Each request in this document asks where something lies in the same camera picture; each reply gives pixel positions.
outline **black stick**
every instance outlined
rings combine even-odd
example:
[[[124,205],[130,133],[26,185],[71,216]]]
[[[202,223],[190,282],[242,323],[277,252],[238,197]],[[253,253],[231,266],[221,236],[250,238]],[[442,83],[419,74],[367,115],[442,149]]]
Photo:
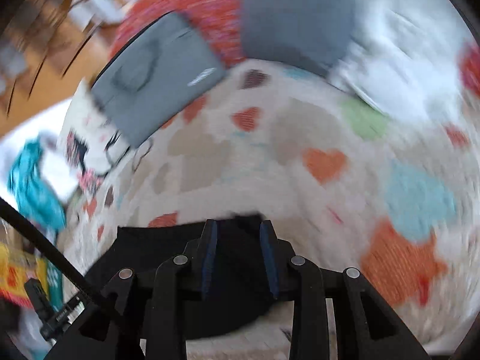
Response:
[[[21,235],[28,239],[35,247],[81,291],[93,303],[102,309],[123,333],[133,337],[125,319],[119,314],[114,306],[102,296],[93,286],[91,286],[80,272],[59,252],[59,250],[50,243],[48,239],[40,233],[27,219],[19,214],[11,205],[0,198],[0,218],[6,220]]]

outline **orange floor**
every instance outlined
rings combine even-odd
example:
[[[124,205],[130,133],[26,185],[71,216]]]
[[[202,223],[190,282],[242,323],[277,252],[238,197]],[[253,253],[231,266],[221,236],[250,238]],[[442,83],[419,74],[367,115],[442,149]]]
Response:
[[[40,70],[30,97],[27,92],[15,86],[8,116],[0,110],[0,137],[40,111],[70,97],[83,77],[90,80],[98,74],[109,60],[109,45],[105,39],[102,31],[96,33],[63,78],[59,70],[47,60]]]

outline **yellow package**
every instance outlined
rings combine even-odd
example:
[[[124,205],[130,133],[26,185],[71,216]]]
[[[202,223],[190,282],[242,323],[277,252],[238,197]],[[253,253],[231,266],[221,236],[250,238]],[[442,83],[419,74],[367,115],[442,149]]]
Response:
[[[0,243],[0,296],[22,307],[32,307],[23,285],[40,280],[48,296],[47,261]]]

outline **black cloth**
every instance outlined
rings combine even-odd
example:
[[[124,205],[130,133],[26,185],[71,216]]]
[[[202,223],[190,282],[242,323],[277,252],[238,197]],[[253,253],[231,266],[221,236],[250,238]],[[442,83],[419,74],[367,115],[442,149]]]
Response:
[[[217,253],[208,296],[202,302],[184,302],[186,339],[227,334],[265,314],[273,304],[259,242],[261,221],[260,215],[218,221]],[[111,248],[85,277],[102,288],[122,268],[136,272],[155,269],[182,253],[188,241],[200,238],[204,225],[119,227]]]

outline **patterned bedsheet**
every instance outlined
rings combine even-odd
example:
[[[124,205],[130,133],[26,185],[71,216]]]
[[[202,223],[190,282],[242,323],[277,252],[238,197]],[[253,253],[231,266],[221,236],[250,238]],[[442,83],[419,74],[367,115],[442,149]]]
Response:
[[[303,70],[247,60],[129,153],[91,201],[69,207],[64,254],[85,272],[117,226],[259,211],[297,254],[361,269],[429,342],[478,301],[478,113],[465,105],[465,115],[400,125]],[[66,283],[65,297],[73,291]],[[287,357],[291,311],[189,342],[189,356]]]

